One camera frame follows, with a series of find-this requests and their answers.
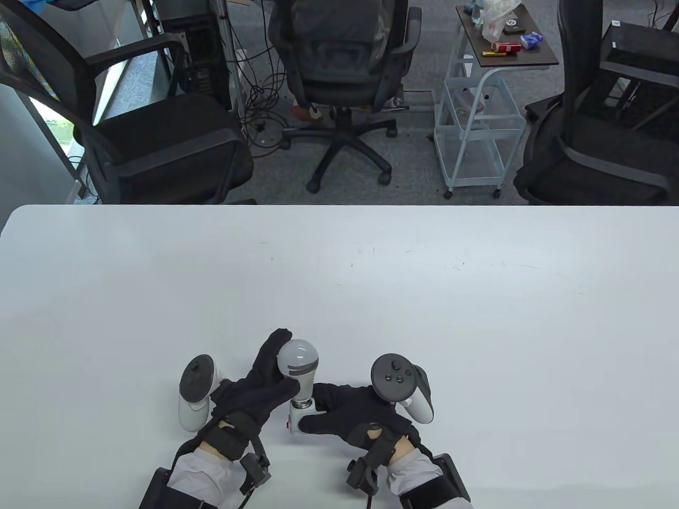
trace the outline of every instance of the chair base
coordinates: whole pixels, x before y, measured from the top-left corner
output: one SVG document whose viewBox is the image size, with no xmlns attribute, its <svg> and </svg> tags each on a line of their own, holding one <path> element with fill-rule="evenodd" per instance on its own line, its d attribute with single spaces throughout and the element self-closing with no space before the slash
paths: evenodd
<svg viewBox="0 0 679 509">
<path fill-rule="evenodd" d="M 378 178 L 379 184 L 389 185 L 391 182 L 391 164 L 360 140 L 359 136 L 378 129 L 386 129 L 388 138 L 396 138 L 399 135 L 396 120 L 383 120 L 380 122 L 373 122 L 372 124 L 353 125 L 351 122 L 351 109 L 349 108 L 333 109 L 331 118 L 333 117 L 335 120 L 335 127 L 333 128 L 314 126 L 283 130 L 283 136 L 280 141 L 280 148 L 282 150 L 290 149 L 293 138 L 319 138 L 330 140 L 330 147 L 320 161 L 311 180 L 307 183 L 306 190 L 311 194 L 316 194 L 320 191 L 320 181 L 323 179 L 325 170 L 328 169 L 328 166 L 330 166 L 330 163 L 335 156 L 344 147 L 351 147 L 368 157 L 382 171 Z"/>
</svg>

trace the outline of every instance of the white light bulb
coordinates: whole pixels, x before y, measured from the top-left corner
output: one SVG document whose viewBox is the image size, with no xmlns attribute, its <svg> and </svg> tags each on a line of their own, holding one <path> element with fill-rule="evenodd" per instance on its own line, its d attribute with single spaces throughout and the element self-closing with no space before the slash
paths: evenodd
<svg viewBox="0 0 679 509">
<path fill-rule="evenodd" d="M 285 377 L 299 382 L 299 393 L 292 398 L 293 404 L 310 404 L 317 368 L 318 352 L 308 341 L 292 339 L 280 349 L 278 369 Z"/>
</svg>

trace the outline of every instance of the gloved hand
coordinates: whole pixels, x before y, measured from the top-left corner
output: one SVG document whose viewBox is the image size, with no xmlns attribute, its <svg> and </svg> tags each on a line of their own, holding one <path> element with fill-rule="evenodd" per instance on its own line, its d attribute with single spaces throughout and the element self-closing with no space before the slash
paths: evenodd
<svg viewBox="0 0 679 509">
<path fill-rule="evenodd" d="M 299 382 L 284 377 L 277 364 L 281 347 L 292 336 L 293 333 L 284 328 L 273 332 L 259 349 L 248 375 L 237 382 L 225 381 L 212 393 L 213 417 L 221 419 L 242 411 L 261 429 L 276 407 L 299 392 Z"/>
<path fill-rule="evenodd" d="M 380 398 L 368 387 L 315 383 L 316 410 L 320 415 L 307 415 L 299 421 L 299 430 L 317 435 L 337 435 L 350 445 L 370 449 L 373 442 L 368 430 L 388 428 L 395 435 L 411 429 L 410 420 L 396 413 L 393 404 Z"/>
<path fill-rule="evenodd" d="M 210 395 L 215 404 L 213 418 L 196 437 L 179 448 L 175 462 L 179 456 L 196 450 L 203 441 L 232 461 L 241 458 L 249 442 L 258 437 L 271 412 L 299 392 L 299 382 L 283 377 L 276 363 L 280 348 L 292 336 L 284 328 L 273 332 L 259 349 L 245 378 L 236 382 L 222 381 Z"/>
</svg>

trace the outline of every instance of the white sleeve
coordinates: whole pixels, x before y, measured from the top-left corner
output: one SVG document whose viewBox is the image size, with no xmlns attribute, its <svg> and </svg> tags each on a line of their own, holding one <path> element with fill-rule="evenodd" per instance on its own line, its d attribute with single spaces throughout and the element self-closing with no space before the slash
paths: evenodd
<svg viewBox="0 0 679 509">
<path fill-rule="evenodd" d="M 180 456 L 168 487 L 219 507 L 230 491 L 233 463 L 202 449 Z"/>
<path fill-rule="evenodd" d="M 396 496 L 443 475 L 441 469 L 417 449 L 388 466 L 386 470 L 386 484 Z M 473 506 L 459 497 L 441 504 L 439 509 L 473 509 Z"/>
</svg>

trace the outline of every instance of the red box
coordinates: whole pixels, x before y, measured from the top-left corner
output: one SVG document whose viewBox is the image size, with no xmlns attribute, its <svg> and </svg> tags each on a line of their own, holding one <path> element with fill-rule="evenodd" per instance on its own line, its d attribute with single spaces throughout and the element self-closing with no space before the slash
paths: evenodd
<svg viewBox="0 0 679 509">
<path fill-rule="evenodd" d="M 523 48 L 520 43 L 503 43 L 499 41 L 494 42 L 492 46 L 493 51 L 496 53 L 518 53 Z"/>
</svg>

